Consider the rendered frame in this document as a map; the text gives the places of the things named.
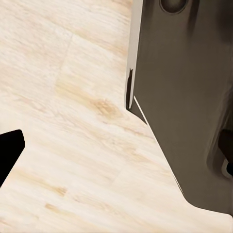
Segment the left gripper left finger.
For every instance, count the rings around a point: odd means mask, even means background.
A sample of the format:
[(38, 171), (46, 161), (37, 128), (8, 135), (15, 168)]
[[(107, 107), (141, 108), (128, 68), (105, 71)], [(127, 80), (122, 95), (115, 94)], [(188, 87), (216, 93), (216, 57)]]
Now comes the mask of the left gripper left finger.
[(24, 136), (20, 129), (0, 134), (0, 187), (11, 172), (24, 148)]

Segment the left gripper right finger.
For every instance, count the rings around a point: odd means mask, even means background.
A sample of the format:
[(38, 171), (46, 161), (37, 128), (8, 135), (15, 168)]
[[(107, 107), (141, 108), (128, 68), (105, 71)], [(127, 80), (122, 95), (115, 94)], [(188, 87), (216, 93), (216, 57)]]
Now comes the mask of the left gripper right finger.
[(217, 145), (233, 168), (233, 131), (222, 129)]

